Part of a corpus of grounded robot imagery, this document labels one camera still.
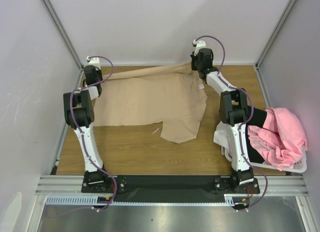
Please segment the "beige t shirt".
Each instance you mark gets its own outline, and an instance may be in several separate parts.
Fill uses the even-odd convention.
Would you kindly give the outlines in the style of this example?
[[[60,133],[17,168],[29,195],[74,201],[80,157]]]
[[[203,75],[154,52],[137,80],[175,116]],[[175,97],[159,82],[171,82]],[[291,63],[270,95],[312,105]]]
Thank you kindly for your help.
[[[207,95],[191,65],[114,73],[94,104],[94,126],[162,123],[161,138],[177,144],[197,137]]]

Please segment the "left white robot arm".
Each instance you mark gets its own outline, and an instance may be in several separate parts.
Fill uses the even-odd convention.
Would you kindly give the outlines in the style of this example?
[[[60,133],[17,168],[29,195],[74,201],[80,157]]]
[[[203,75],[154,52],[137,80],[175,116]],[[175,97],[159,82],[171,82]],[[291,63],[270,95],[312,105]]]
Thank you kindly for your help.
[[[95,65],[84,67],[86,87],[63,94],[64,118],[76,134],[84,158],[85,173],[82,182],[83,193],[102,193],[110,187],[104,163],[99,155],[94,137],[94,107],[92,100],[102,93],[101,69]]]

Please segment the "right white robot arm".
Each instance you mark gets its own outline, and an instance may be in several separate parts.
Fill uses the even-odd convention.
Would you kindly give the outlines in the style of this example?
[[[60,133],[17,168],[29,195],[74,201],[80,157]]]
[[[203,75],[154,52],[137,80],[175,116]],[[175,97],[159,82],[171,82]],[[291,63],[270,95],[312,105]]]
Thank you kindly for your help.
[[[231,156],[230,186],[241,193],[254,181],[246,144],[246,123],[253,116],[248,106],[247,93],[228,82],[213,66],[213,51],[196,48],[191,54],[191,69],[219,95],[220,123],[214,132],[214,142],[219,144],[225,156]]]

